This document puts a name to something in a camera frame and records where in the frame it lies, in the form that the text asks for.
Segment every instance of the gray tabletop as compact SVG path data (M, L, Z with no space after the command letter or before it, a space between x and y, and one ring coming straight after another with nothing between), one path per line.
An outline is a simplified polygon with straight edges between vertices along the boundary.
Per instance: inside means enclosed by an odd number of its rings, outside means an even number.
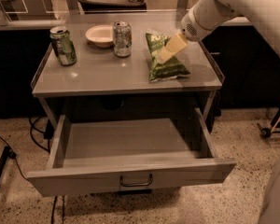
M61 66L52 51L35 84L33 95L60 97L220 89L222 84L198 43L188 43L177 55L190 71L188 78L149 82L151 57L145 33L154 30L173 35L180 31L181 19L176 11L71 16L66 27L75 45L77 62ZM127 21L132 27L133 46L129 57L117 57L112 48L98 48L85 37L91 27L113 24L114 21Z

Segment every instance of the table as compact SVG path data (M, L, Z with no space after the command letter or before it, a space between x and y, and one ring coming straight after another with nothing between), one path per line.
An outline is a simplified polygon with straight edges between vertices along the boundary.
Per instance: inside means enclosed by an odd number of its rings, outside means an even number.
M47 169L28 173L43 196L224 181L235 161L217 156L205 125L223 76L203 45L190 43L177 55L190 78L148 81L145 32L173 35L181 18L177 11L70 16L77 63L61 66L49 49L32 82L56 129ZM132 26L127 58L85 38L92 26L114 21Z

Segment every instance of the silver can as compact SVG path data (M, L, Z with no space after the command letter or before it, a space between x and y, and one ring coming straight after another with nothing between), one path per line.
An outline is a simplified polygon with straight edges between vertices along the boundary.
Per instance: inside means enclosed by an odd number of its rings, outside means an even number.
M55 55L61 65L76 63L77 56L74 44L70 39L70 33L64 26L50 29L50 38Z
M132 29L126 21L115 21L113 24L114 53L119 57L131 55Z

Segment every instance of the black cabinet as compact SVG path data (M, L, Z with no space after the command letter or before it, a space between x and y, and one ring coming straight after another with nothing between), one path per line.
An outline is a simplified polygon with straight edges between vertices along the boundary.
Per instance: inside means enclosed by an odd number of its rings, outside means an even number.
M30 83L49 42L49 30L0 31L0 118L44 114Z
M280 58L252 26L221 26L203 40L226 77L220 107L280 106Z

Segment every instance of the speckled floor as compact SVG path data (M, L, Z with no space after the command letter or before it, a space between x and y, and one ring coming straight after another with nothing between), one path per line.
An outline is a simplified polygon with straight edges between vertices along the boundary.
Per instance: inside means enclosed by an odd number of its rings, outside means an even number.
M280 134L264 140L257 123L270 127L275 109L223 110L211 133L219 157L237 165L223 184L59 197L55 223L257 223L264 190L280 157ZM44 129L46 119L37 127ZM49 154L37 147L28 119L0 119L0 135L17 153L24 175L46 167ZM33 132L44 147L47 141ZM0 140L0 155L4 143ZM12 159L0 180L0 223L50 223L53 197L43 198L24 180Z

